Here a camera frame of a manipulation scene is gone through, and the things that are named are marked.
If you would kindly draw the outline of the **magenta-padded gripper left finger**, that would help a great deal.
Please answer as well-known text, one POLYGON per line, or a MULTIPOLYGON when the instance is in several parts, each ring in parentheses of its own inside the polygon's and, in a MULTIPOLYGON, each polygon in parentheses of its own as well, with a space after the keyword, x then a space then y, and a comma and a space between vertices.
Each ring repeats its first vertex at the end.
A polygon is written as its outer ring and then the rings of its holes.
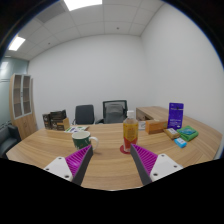
POLYGON ((67 157, 57 157, 44 170, 76 185, 81 185, 92 156, 93 149, 89 145, 67 157))

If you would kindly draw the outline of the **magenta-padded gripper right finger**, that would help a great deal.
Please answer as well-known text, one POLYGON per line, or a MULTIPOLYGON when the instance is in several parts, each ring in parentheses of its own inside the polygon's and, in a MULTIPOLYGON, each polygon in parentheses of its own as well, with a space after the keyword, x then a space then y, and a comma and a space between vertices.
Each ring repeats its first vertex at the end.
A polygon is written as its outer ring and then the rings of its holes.
POLYGON ((166 154, 155 154, 141 146, 132 144, 130 153, 143 185, 159 180, 182 169, 166 154))

